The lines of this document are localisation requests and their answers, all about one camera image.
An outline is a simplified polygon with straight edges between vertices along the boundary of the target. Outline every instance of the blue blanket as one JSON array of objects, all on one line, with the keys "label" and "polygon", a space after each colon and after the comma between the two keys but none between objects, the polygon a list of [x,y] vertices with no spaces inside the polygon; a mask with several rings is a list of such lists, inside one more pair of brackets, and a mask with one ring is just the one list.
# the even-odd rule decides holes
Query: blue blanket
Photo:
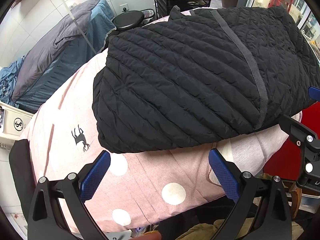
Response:
[{"label": "blue blanket", "polygon": [[0,70],[0,101],[14,107],[18,106],[12,101],[11,96],[23,61],[24,57],[21,57],[9,67]]},{"label": "blue blanket", "polygon": [[[100,0],[92,9],[86,36],[97,52],[101,52],[107,35],[115,29],[112,23],[113,18],[113,12],[106,0]],[[71,41],[16,103],[37,111],[69,77],[93,56],[95,56],[94,52],[82,36]]]}]

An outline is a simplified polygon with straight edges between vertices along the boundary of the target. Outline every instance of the khaki fabric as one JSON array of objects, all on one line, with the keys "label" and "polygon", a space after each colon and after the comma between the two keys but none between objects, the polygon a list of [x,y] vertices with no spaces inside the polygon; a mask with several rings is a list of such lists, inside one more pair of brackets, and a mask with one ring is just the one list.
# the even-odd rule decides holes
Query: khaki fabric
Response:
[{"label": "khaki fabric", "polygon": [[[198,224],[189,229],[188,232],[179,236],[176,240],[210,240],[210,238],[218,231],[224,220],[216,220],[213,225]],[[245,236],[253,222],[253,218],[247,218],[237,235],[237,238]],[[303,229],[300,225],[292,222],[292,240],[298,239],[302,234]]]}]

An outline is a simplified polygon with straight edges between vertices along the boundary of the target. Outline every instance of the red panel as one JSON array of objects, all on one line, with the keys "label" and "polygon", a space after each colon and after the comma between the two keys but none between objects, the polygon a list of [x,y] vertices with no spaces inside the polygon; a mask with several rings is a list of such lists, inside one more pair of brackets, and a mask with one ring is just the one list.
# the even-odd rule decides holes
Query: red panel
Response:
[{"label": "red panel", "polygon": [[[315,131],[320,137],[320,103],[317,102],[302,111],[301,123]],[[283,179],[296,180],[300,170],[300,151],[287,139],[263,167],[263,171]]]}]

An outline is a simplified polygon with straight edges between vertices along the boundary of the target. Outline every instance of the pink bedding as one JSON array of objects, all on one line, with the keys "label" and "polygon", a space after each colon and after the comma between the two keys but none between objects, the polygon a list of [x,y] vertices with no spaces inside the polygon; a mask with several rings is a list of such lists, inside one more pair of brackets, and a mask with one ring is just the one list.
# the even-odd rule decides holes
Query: pink bedding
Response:
[{"label": "pink bedding", "polygon": [[[108,50],[84,64],[43,104],[20,137],[30,141],[35,180],[63,179],[79,172],[103,150],[92,112],[93,79]],[[295,116],[300,121],[302,113]],[[218,143],[223,156],[241,171],[256,174],[287,135],[279,126]],[[215,144],[171,151],[112,154],[111,165],[94,197],[85,205],[105,232],[159,222],[224,195],[208,164]],[[77,232],[65,201],[70,228]]]}]

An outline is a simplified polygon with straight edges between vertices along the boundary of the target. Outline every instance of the gray blanket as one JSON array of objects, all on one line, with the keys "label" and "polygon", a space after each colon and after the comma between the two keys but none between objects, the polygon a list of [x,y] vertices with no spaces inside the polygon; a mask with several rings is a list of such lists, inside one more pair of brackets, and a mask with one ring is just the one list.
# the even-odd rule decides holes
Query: gray blanket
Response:
[{"label": "gray blanket", "polygon": [[[72,14],[84,33],[91,15],[91,10],[100,0],[88,0],[72,9]],[[64,50],[68,43],[81,35],[79,29],[66,15],[29,51],[20,69],[12,100],[19,99],[26,89],[34,84],[51,62]]]}]

